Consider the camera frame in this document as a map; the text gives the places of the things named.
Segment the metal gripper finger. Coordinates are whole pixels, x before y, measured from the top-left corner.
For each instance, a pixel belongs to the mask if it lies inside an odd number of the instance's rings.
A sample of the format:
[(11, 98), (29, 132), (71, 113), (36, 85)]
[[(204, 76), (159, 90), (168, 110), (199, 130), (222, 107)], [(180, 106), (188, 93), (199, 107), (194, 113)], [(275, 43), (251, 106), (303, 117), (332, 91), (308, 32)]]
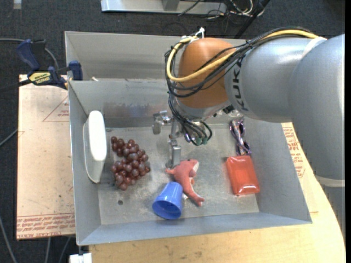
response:
[(161, 132), (161, 127), (168, 123), (168, 114), (166, 110), (153, 114), (154, 122), (152, 125), (152, 131), (155, 135)]
[(170, 145), (169, 146), (169, 160), (166, 163), (167, 168), (174, 168), (180, 164), (181, 158), (181, 146), (179, 145)]

